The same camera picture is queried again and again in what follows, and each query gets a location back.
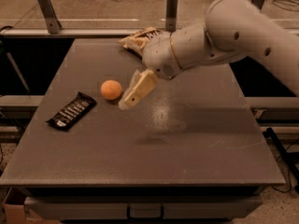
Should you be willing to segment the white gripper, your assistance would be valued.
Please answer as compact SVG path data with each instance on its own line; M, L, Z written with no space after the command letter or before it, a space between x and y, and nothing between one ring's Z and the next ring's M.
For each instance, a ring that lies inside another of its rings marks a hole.
M143 72L134 72L128 89L118 103L120 110L137 105L155 89L158 78L172 79L182 72L171 45L171 34L168 32L155 37L127 36L119 43L125 49L143 49L142 63L148 68Z

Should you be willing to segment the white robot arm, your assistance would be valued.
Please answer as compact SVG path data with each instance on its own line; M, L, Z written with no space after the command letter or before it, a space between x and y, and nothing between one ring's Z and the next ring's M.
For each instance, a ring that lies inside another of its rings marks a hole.
M121 44L142 58L119 108L138 104L160 78L171 79L195 66L237 62L248 56L299 95L299 37L269 20L248 0L215 0L205 19L175 32L148 30Z

